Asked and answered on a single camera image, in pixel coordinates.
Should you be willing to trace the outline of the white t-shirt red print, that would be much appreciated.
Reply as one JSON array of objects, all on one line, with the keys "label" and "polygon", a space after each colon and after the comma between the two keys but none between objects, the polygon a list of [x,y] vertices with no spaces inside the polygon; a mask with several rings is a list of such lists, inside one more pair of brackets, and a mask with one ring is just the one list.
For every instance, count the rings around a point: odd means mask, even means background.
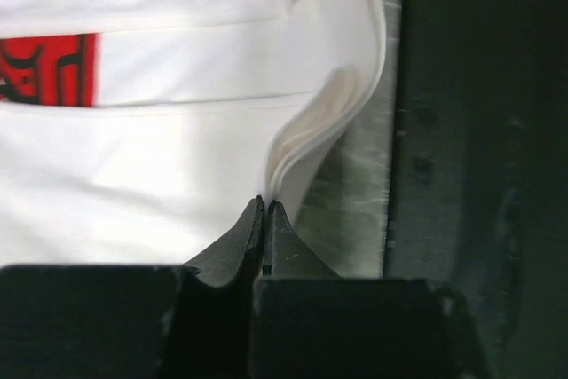
[{"label": "white t-shirt red print", "polygon": [[185,262],[295,217],[386,56],[383,0],[1,0],[1,262]]}]

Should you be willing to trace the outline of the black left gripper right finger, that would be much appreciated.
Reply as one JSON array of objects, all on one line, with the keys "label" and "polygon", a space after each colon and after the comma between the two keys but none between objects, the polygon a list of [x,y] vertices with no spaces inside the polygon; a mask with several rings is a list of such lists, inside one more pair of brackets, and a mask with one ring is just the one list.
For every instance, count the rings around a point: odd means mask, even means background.
[{"label": "black left gripper right finger", "polygon": [[424,279],[293,276],[283,246],[301,241],[280,202],[267,225],[253,287],[253,377],[491,377],[459,292]]}]

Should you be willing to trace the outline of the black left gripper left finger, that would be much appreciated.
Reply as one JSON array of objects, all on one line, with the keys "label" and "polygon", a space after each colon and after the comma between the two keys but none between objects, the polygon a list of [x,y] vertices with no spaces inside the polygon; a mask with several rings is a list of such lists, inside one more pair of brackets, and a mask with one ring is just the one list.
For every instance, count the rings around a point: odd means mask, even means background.
[{"label": "black left gripper left finger", "polygon": [[181,265],[1,270],[4,378],[243,378],[264,204]]}]

